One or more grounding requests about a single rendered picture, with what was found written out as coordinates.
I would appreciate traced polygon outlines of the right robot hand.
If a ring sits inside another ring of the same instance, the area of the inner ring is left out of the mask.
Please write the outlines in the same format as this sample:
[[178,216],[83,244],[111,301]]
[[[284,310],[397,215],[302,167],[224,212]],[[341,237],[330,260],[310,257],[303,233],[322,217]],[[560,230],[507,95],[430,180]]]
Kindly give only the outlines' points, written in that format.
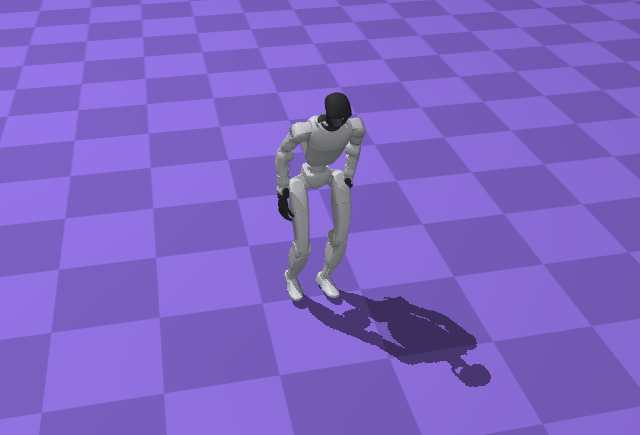
[[291,217],[294,217],[294,214],[288,208],[288,202],[287,202],[287,198],[289,198],[289,189],[288,188],[284,188],[283,192],[282,192],[282,196],[280,194],[277,194],[277,197],[279,198],[279,200],[278,200],[279,213],[282,215],[282,217],[284,217],[284,219],[287,219],[289,221],[293,221],[289,217],[289,215]]

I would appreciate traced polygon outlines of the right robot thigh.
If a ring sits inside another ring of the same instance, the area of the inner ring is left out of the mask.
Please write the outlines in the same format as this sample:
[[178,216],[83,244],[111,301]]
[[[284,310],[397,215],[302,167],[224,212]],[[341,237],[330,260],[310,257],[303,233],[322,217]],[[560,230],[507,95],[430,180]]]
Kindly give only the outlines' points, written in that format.
[[299,258],[301,258],[311,253],[308,192],[303,174],[295,176],[289,181],[289,209],[294,214],[291,219],[293,220],[295,246],[299,252]]

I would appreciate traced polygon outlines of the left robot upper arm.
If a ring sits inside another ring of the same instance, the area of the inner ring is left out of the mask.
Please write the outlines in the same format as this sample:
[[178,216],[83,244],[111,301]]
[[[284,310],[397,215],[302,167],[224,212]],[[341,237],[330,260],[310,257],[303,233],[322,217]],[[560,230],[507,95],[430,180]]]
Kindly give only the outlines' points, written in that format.
[[352,136],[350,138],[350,142],[346,145],[345,153],[347,155],[357,157],[359,145],[366,134],[365,126],[362,119],[359,117],[349,119],[349,121],[352,129]]

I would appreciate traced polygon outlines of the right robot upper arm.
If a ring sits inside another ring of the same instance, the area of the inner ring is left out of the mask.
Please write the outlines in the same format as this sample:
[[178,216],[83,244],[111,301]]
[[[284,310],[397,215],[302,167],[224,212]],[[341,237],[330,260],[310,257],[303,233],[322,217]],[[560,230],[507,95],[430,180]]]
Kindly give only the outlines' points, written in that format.
[[293,160],[293,150],[300,142],[306,141],[311,133],[312,128],[310,122],[297,122],[291,125],[288,135],[277,150],[277,153],[281,152],[285,156],[285,163]]

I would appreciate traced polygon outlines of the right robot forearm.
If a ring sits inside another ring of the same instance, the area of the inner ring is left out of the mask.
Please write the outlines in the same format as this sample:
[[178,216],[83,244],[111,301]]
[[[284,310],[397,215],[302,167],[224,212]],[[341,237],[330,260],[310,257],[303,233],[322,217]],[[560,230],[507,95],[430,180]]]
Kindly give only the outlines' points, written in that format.
[[285,163],[285,156],[283,153],[278,152],[275,158],[275,169],[277,170],[277,188],[276,191],[282,196],[284,188],[289,188],[289,163]]

